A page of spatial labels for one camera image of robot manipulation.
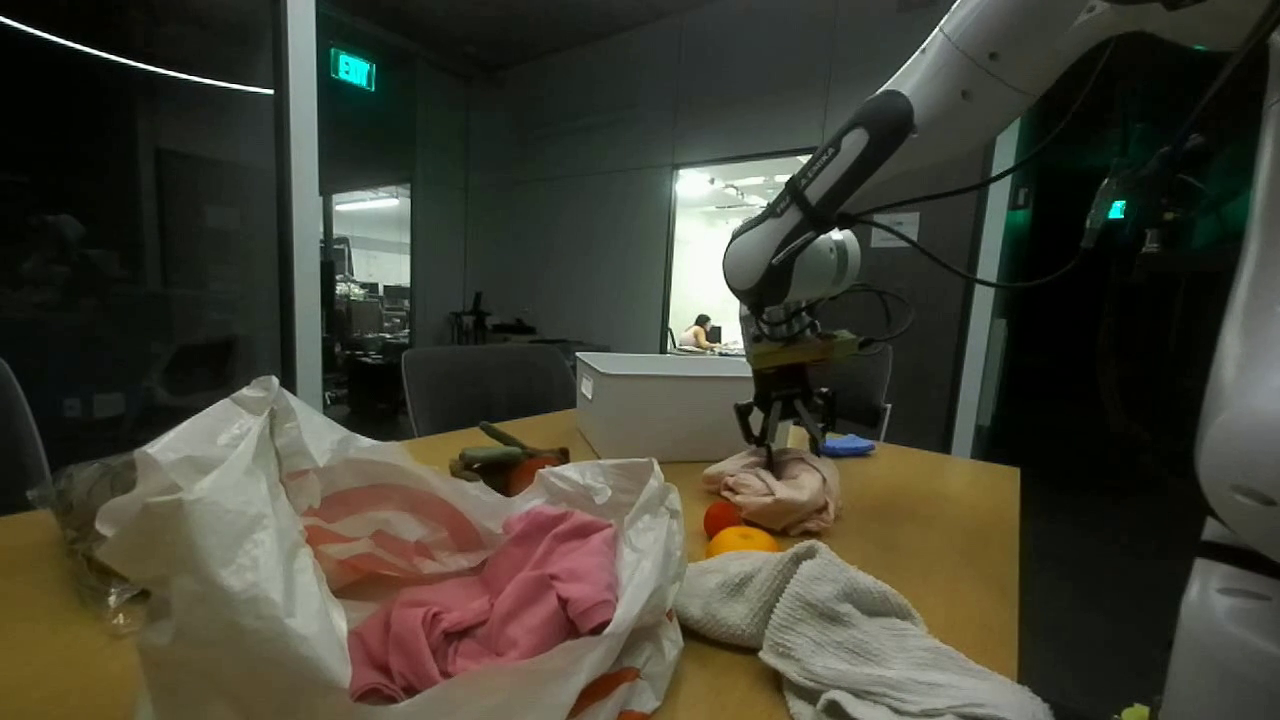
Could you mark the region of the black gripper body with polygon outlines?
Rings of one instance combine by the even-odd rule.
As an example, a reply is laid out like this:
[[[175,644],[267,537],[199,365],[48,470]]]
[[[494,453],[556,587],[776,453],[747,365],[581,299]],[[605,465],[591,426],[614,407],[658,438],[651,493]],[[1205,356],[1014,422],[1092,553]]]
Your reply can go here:
[[[813,372],[857,347],[853,332],[819,328],[813,316],[764,321],[745,316],[745,360],[754,372],[754,395],[745,404],[776,404],[782,430],[799,426],[799,399],[815,399],[830,422],[830,399]]]

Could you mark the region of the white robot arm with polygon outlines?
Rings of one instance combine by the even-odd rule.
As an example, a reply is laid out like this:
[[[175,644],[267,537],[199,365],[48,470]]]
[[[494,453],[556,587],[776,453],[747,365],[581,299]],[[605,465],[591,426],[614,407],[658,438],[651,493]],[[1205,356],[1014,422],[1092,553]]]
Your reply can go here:
[[[989,146],[1111,42],[1244,52],[1273,20],[1277,0],[953,0],[926,46],[730,237],[721,270],[754,370],[741,438],[764,456],[782,453],[784,426],[830,438],[813,372],[853,337],[819,328],[815,308],[859,277],[840,227],[929,197],[943,161]]]

